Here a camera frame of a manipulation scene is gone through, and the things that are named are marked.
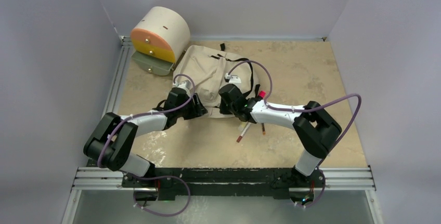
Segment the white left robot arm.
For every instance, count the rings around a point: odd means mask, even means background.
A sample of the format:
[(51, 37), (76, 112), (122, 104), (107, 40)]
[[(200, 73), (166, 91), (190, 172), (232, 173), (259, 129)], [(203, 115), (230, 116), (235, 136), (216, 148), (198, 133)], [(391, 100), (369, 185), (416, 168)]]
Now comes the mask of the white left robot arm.
[(167, 98), (149, 112), (133, 116), (106, 113), (86, 141), (83, 153), (95, 160), (97, 166), (130, 173), (142, 187), (149, 187), (155, 180), (155, 165), (131, 152), (135, 138), (167, 130), (179, 118), (191, 120), (207, 113), (198, 94), (191, 95), (183, 88), (174, 87)]

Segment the beige canvas backpack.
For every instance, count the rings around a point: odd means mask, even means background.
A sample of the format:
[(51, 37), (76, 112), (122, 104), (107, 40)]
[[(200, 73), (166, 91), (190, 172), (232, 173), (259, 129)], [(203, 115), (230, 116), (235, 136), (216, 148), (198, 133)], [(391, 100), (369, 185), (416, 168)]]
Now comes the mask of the beige canvas backpack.
[(231, 74), (240, 79), (237, 86), (249, 99), (258, 94), (261, 83), (253, 64), (248, 62), (248, 58), (238, 54), (191, 45), (173, 75), (185, 74), (194, 81), (196, 93), (202, 105), (207, 109), (205, 118), (230, 118), (234, 115), (227, 112), (226, 107), (221, 103), (218, 91), (226, 85), (225, 74), (241, 61), (245, 63), (236, 67)]

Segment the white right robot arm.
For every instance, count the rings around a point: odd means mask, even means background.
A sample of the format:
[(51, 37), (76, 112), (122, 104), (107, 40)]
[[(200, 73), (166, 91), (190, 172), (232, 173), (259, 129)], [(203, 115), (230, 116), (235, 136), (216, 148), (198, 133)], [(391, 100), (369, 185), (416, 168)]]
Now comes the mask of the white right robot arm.
[(320, 104), (305, 106), (266, 105), (261, 96), (247, 99), (234, 84), (219, 90), (221, 105), (242, 122), (273, 124), (296, 132), (304, 151), (293, 167), (292, 179), (298, 186), (312, 180), (312, 173), (326, 158), (342, 132), (337, 121)]

